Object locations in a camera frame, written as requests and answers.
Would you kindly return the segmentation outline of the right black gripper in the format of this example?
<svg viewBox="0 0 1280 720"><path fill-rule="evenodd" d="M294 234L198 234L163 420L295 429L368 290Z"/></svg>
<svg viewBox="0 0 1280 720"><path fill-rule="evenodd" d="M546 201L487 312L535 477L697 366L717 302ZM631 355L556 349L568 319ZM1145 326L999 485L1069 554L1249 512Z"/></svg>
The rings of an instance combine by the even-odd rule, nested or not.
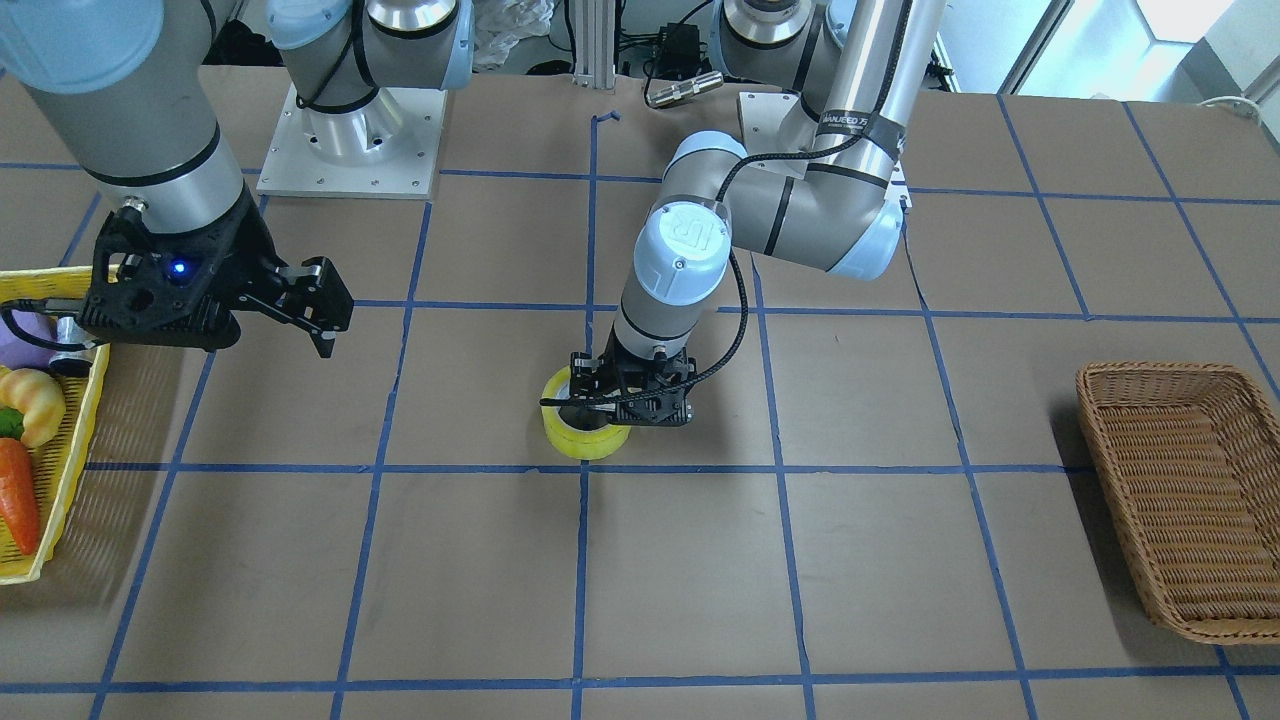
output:
<svg viewBox="0 0 1280 720"><path fill-rule="evenodd" d="M320 357L332 357L355 300L329 258L284 264L248 190L195 231L152 232L146 218L118 208L95 241L76 316L92 337L214 351L241 337L234 311L252 311L302 329Z"/></svg>

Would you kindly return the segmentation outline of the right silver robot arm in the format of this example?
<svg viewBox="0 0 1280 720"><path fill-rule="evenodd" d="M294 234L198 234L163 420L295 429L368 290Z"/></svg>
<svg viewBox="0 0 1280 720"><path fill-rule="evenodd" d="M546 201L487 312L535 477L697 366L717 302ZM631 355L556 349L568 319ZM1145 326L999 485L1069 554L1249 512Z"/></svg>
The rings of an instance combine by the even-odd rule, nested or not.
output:
<svg viewBox="0 0 1280 720"><path fill-rule="evenodd" d="M198 68L233 1L5 1L3 65L115 208L88 288L13 299L3 323L28 345L234 345L238 311L300 328L321 357L355 301L324 256L291 265L225 140ZM376 181L428 150L398 88L462 88L474 68L471 1L269 1L291 74L303 155L321 179Z"/></svg>

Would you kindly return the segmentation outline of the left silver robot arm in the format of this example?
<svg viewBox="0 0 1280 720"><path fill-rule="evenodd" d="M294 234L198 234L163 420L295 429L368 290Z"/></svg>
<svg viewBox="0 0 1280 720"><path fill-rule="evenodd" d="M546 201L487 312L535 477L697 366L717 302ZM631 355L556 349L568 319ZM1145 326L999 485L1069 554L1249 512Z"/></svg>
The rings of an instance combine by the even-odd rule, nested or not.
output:
<svg viewBox="0 0 1280 720"><path fill-rule="evenodd" d="M710 56L731 76L797 95L774 152L719 131L686 137L637 234L604 351L575 354L550 416L680 427L712 375L687 355L736 249L873 279L904 211L890 182L940 28L942 1L721 1Z"/></svg>

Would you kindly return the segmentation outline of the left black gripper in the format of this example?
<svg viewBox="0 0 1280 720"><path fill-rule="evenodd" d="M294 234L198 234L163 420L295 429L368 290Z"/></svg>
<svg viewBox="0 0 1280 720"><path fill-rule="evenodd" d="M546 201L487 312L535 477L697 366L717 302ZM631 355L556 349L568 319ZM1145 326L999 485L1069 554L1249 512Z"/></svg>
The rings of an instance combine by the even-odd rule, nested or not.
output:
<svg viewBox="0 0 1280 720"><path fill-rule="evenodd" d="M605 413L608 420L623 427L684 427L692 420L689 389L675 386L690 379L696 361L681 350L675 356L654 359L632 355L620 345L608 345L599 357L575 352L570 363L570 397L541 397L541 407L580 407ZM648 398L625 401L623 395Z"/></svg>

